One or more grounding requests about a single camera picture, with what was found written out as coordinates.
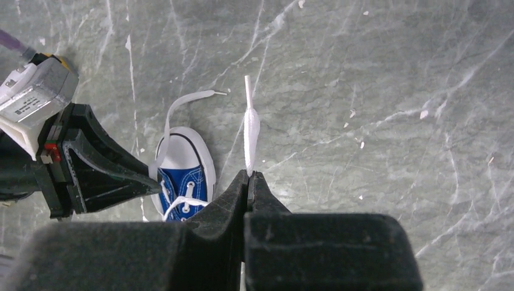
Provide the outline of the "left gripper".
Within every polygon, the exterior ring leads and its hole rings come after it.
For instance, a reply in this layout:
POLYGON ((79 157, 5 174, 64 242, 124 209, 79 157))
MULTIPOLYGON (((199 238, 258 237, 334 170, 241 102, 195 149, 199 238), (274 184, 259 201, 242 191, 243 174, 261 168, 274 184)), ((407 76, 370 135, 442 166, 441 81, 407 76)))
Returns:
POLYGON ((159 193, 146 164, 122 148, 86 104, 50 117, 32 158, 1 133, 1 205, 41 192, 52 219, 94 213, 159 193))

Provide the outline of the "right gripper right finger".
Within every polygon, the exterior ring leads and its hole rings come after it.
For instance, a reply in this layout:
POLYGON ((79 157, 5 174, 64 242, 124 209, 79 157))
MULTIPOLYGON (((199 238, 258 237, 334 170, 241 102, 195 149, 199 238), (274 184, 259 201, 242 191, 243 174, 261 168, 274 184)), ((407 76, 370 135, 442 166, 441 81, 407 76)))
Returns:
POLYGON ((406 231, 379 213, 292 213, 260 172, 244 217, 247 290, 422 290, 406 231))

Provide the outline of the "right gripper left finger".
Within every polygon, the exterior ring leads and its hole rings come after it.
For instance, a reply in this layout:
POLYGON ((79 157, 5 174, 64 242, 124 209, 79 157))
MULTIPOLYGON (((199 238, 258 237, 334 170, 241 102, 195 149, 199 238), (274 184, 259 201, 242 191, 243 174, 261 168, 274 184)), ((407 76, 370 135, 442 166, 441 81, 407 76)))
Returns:
POLYGON ((9 290, 238 290, 248 177, 184 222, 59 222, 36 231, 9 290))

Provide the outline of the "blue canvas sneaker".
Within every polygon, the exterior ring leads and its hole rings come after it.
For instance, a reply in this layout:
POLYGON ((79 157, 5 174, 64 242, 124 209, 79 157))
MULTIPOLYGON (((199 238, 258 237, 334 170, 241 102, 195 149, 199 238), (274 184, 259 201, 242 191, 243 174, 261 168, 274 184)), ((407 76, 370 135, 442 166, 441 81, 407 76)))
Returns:
POLYGON ((152 195, 152 202, 161 219, 185 221, 195 216, 215 194, 215 166, 204 139, 190 127, 174 127, 168 146, 161 141, 157 153, 164 155, 158 166, 161 192, 152 195))

